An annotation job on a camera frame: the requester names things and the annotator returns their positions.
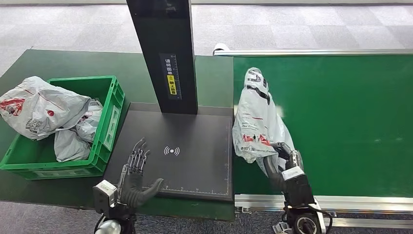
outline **gray carpet floor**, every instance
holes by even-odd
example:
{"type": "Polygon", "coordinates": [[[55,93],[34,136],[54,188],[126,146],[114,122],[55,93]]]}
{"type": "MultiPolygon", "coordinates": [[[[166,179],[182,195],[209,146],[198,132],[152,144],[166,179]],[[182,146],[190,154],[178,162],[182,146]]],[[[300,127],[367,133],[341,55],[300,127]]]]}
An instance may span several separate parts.
{"type": "MultiPolygon", "coordinates": [[[[192,7],[194,51],[231,49],[413,49],[413,6],[192,7]]],[[[0,76],[26,49],[141,52],[125,5],[0,5],[0,76]]],[[[0,234],[90,234],[99,215],[0,202],[0,234]]],[[[232,223],[140,215],[141,234],[271,234],[279,213],[238,214],[232,223]]],[[[332,233],[413,233],[336,228],[332,233]]]]}

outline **white plastic bag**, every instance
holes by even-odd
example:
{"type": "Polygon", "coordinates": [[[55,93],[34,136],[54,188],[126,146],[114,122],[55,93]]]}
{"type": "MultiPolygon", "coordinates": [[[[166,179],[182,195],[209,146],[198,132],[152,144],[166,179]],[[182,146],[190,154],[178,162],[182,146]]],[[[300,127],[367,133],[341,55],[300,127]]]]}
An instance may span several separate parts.
{"type": "Polygon", "coordinates": [[[55,134],[55,154],[58,162],[85,160],[90,146],[74,131],[62,130],[55,134]]]}
{"type": "Polygon", "coordinates": [[[18,133],[40,140],[58,128],[74,127],[90,100],[39,77],[30,77],[0,97],[0,115],[18,133]]]}
{"type": "Polygon", "coordinates": [[[268,90],[261,71],[255,67],[248,69],[232,128],[235,153],[248,163],[256,161],[264,173],[263,157],[266,156],[273,157],[277,170],[279,166],[285,169],[285,160],[278,158],[270,144],[285,142],[294,149],[290,133],[268,90]]]}
{"type": "Polygon", "coordinates": [[[89,102],[88,111],[76,124],[76,132],[83,140],[93,143],[103,106],[98,100],[89,102]]]}

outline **wireless charging symbol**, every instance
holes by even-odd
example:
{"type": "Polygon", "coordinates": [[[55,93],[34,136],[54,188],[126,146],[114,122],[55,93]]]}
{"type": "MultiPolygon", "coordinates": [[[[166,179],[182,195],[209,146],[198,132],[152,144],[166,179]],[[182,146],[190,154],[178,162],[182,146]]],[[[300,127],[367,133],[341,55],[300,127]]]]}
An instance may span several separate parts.
{"type": "Polygon", "coordinates": [[[181,150],[179,149],[179,147],[176,147],[175,149],[171,149],[169,146],[167,146],[164,149],[164,154],[165,155],[174,154],[174,155],[178,156],[180,151],[181,150]]]}

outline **robotic hand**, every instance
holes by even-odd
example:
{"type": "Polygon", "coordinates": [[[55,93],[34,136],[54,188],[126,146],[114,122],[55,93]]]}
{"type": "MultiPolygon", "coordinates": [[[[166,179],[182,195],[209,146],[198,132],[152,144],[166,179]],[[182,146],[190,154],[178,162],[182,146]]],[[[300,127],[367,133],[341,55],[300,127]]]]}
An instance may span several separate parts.
{"type": "Polygon", "coordinates": [[[95,226],[95,234],[135,234],[136,209],[154,197],[163,179],[142,190],[143,167],[150,150],[145,151],[146,141],[138,141],[123,166],[117,186],[103,180],[94,186],[95,210],[102,217],[95,226]]]}
{"type": "Polygon", "coordinates": [[[327,234],[333,224],[329,213],[322,211],[313,197],[308,178],[303,171],[301,154],[291,150],[288,145],[278,142],[271,145],[278,157],[286,160],[285,171],[278,173],[272,157],[264,158],[264,167],[271,185],[284,194],[283,222],[275,225],[274,231],[284,234],[293,230],[294,234],[327,234]],[[330,217],[330,224],[325,228],[323,215],[330,217]]]}

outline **green work surface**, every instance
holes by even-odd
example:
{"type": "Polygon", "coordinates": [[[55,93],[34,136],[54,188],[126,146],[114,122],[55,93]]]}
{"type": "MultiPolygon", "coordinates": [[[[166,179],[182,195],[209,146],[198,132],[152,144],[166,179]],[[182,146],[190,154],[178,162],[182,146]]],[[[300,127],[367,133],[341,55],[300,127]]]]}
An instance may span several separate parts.
{"type": "MultiPolygon", "coordinates": [[[[258,67],[282,108],[315,195],[413,197],[413,56],[234,57],[234,105],[258,67]]],[[[235,159],[234,189],[269,194],[235,159]]]]}
{"type": "MultiPolygon", "coordinates": [[[[197,56],[195,60],[198,103],[203,106],[233,106],[232,58],[197,56]]],[[[27,77],[70,78],[115,75],[125,92],[120,126],[128,103],[156,103],[142,54],[27,50],[0,79],[0,95],[27,77]]],[[[0,121],[0,160],[16,132],[0,121]]],[[[93,208],[92,187],[100,177],[25,180],[0,171],[0,200],[93,208]]],[[[234,204],[200,200],[153,198],[140,209],[151,215],[201,217],[233,220],[234,204]]]]}

